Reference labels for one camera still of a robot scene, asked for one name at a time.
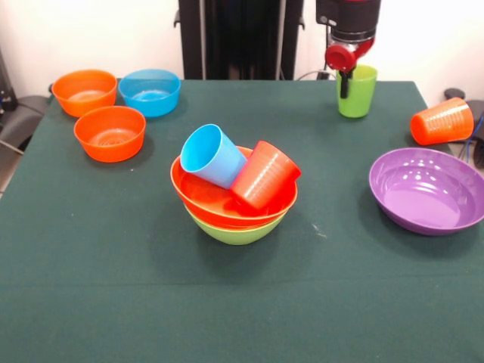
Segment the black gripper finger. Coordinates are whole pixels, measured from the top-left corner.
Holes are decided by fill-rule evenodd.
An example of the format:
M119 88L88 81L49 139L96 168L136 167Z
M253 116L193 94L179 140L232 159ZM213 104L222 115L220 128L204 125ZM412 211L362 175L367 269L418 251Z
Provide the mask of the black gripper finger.
M340 98L348 98L349 82L352 79L353 70L338 72L340 76Z

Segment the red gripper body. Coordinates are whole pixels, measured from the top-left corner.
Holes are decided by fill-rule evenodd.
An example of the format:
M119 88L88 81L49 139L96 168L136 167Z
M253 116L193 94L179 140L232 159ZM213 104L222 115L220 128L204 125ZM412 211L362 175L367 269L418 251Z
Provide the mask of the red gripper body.
M359 58L366 55L374 45L374 38L358 43L343 42L329 38L329 45L325 51L325 63L336 71L348 73L353 70Z

